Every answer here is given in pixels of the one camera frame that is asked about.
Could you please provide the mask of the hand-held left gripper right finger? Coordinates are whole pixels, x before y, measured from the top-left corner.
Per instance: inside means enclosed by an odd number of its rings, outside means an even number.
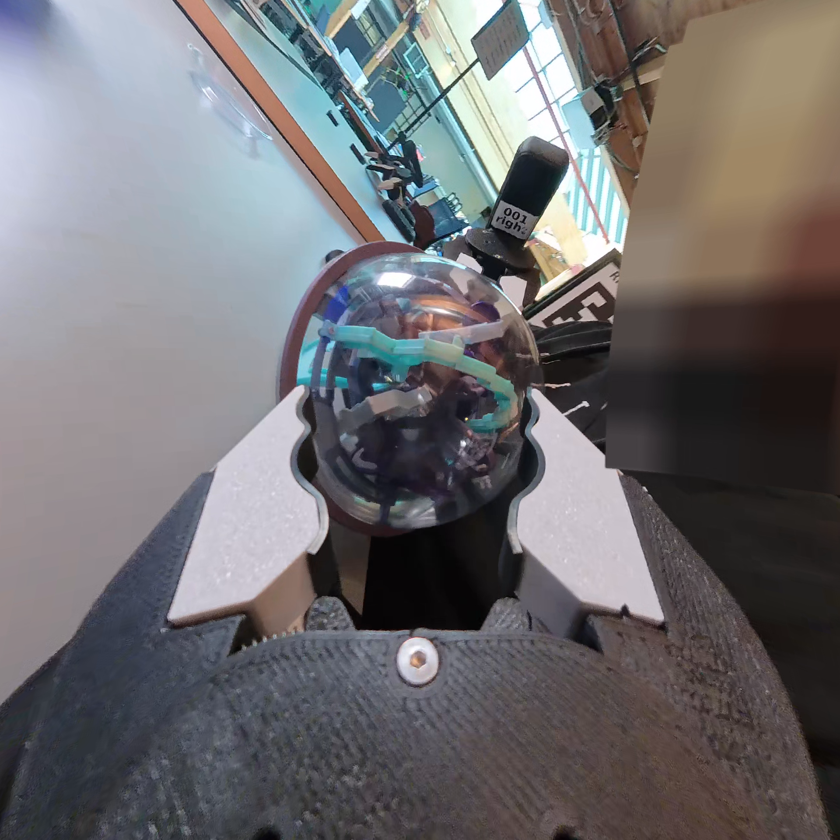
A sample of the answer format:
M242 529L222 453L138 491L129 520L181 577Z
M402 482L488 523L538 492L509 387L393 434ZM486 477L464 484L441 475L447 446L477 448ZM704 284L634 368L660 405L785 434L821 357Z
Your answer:
M660 627L662 605L618 472L540 392L530 390L534 478L511 503L507 535L521 556L516 593L547 628L591 614Z

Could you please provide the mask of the black white marker sign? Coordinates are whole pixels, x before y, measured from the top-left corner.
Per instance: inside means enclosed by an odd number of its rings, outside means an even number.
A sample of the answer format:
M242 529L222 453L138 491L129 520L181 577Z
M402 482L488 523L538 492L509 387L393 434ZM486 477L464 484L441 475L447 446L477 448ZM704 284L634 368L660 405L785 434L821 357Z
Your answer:
M547 284L540 296L522 310L535 329L568 322L613 323L622 254L612 249L562 283Z

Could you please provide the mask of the clear plastic dish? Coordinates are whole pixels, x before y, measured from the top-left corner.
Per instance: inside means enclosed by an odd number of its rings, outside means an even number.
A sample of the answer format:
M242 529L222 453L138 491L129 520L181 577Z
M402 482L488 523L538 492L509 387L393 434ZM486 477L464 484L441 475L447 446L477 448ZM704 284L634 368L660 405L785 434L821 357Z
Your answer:
M275 134L271 123L250 97L220 80L197 46L188 43L186 49L191 57L188 75L202 105L236 133L243 143L247 143L254 150L252 154L257 154L261 144L273 143Z

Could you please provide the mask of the clear plastic maze ball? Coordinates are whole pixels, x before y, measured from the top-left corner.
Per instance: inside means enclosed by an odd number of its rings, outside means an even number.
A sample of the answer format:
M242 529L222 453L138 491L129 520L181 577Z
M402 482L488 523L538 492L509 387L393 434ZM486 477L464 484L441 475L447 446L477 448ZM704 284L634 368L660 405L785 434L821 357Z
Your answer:
M540 382L529 325L474 260L384 242L326 258L292 317L278 396L307 390L330 516L390 536L510 486Z

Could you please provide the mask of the black printed hoodie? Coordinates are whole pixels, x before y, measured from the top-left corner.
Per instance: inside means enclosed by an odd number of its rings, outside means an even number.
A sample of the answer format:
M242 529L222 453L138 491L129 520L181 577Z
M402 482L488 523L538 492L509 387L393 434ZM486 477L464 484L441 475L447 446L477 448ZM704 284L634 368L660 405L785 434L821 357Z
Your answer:
M740 604L789 693L826 798L838 800L838 497L629 475Z

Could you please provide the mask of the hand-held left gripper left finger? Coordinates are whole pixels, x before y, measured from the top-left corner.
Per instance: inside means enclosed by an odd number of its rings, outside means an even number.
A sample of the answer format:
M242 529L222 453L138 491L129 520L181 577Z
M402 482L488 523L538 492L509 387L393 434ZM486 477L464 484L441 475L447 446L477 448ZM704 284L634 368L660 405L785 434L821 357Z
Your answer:
M299 627L316 598L308 558L329 528L326 502L302 475L308 389L294 389L216 465L169 623L246 615L256 628Z

